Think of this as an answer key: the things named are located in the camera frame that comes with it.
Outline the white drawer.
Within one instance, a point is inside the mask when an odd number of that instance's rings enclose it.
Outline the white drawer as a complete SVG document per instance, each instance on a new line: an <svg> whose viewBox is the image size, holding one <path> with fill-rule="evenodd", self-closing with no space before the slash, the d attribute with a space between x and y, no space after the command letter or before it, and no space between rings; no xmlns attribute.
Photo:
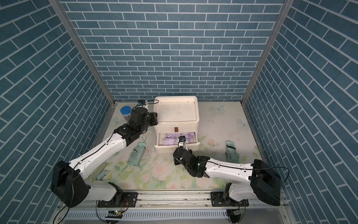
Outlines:
<svg viewBox="0 0 358 224"><path fill-rule="evenodd" d="M155 148L158 153L173 153L178 147L179 137L185 136L186 147L196 151L200 147L200 142L196 132L191 133L159 133Z"/></svg>

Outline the mint green umbrella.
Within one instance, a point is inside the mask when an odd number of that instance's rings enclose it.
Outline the mint green umbrella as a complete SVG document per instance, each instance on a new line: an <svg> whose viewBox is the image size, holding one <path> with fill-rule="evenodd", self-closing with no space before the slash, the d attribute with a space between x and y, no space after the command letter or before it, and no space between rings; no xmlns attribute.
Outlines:
<svg viewBox="0 0 358 224"><path fill-rule="evenodd" d="M232 141L226 142L226 158L227 162L240 163L240 155L237 153L235 145Z"/></svg>
<svg viewBox="0 0 358 224"><path fill-rule="evenodd" d="M139 142L137 146L133 149L127 163L131 166L138 166L141 162L145 150L146 150L146 143Z"/></svg>

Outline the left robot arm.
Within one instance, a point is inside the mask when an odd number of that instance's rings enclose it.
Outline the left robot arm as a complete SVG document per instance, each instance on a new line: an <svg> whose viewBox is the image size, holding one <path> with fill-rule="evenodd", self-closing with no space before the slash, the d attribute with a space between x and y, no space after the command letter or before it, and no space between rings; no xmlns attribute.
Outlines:
<svg viewBox="0 0 358 224"><path fill-rule="evenodd" d="M148 127L158 124L158 114L145 107L131 111L128 123L115 129L105 141L70 162L59 161L53 167L50 189L69 208L83 201L104 201L109 206L119 206L122 189L116 184L94 184L88 176L116 152L126 148L144 133Z"/></svg>

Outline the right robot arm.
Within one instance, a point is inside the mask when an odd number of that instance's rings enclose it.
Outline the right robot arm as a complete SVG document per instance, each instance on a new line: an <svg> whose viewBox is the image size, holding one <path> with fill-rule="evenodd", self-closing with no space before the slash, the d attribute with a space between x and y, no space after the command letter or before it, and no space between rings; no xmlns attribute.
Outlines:
<svg viewBox="0 0 358 224"><path fill-rule="evenodd" d="M253 163L238 164L218 161L207 156L195 156L192 150L180 146L173 153L175 165L183 165L192 177L224 178L230 181L226 197L230 202L240 202L256 195L262 202L279 206L282 179L265 162L255 159Z"/></svg>

